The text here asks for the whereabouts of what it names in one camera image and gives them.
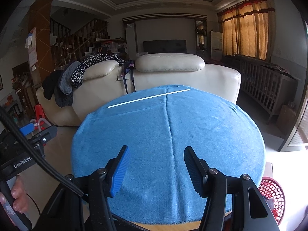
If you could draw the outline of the person's left hand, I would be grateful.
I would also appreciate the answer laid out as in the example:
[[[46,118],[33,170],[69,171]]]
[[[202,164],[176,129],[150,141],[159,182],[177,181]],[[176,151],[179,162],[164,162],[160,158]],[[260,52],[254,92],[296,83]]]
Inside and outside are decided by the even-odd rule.
[[[29,201],[22,178],[17,175],[16,181],[11,189],[14,198],[13,209],[21,214],[28,211]]]

